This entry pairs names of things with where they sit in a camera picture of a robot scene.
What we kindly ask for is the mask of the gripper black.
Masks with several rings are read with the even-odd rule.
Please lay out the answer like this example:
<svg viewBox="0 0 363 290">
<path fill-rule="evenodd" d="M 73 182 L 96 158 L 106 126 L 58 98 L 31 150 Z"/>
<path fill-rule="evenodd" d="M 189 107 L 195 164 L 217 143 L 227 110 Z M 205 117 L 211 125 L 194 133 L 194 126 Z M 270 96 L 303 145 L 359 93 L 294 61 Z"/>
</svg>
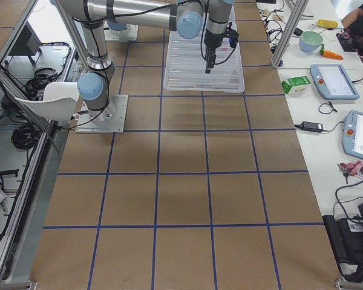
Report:
<svg viewBox="0 0 363 290">
<path fill-rule="evenodd" d="M 204 34 L 204 44 L 205 44 L 205 56 L 206 69 L 205 73 L 210 74 L 211 69 L 215 66 L 216 53 L 215 50 L 219 48 L 223 41 L 223 34 L 226 31 L 227 21 L 216 21 L 208 18 L 206 24 L 206 30 Z"/>
</svg>

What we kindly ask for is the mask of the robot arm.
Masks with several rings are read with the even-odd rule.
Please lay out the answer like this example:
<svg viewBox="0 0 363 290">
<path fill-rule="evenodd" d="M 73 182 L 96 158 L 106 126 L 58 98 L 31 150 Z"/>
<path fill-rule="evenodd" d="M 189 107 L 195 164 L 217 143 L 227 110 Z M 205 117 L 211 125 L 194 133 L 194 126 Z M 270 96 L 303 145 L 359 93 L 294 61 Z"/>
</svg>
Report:
<svg viewBox="0 0 363 290">
<path fill-rule="evenodd" d="M 53 1 L 53 5 L 67 13 L 81 25 L 85 38 L 89 72 L 80 77 L 77 88 L 88 108 L 91 121 L 99 125 L 109 122 L 115 114 L 109 93 L 114 75 L 114 63 L 109 57 L 104 28 L 119 35 L 133 25 L 164 28 L 176 31 L 185 39 L 200 35 L 201 55 L 206 73 L 218 63 L 216 50 L 223 39 L 232 48 L 239 34 L 229 21 L 233 1 L 176 1 L 165 4 L 155 1 Z"/>
</svg>

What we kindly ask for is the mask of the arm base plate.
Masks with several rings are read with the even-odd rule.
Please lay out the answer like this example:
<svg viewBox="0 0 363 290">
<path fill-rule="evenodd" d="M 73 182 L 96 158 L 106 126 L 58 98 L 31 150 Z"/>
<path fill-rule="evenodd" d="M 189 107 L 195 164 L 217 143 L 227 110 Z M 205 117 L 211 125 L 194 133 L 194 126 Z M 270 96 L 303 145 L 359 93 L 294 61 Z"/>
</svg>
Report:
<svg viewBox="0 0 363 290">
<path fill-rule="evenodd" d="M 109 105 L 98 117 L 93 111 L 80 114 L 78 127 L 74 129 L 79 134 L 123 133 L 127 106 L 128 95 L 112 95 Z"/>
<path fill-rule="evenodd" d="M 112 30 L 108 24 L 103 26 L 105 39 L 107 42 L 136 42 L 139 27 L 137 25 L 127 25 L 124 30 Z"/>
</svg>

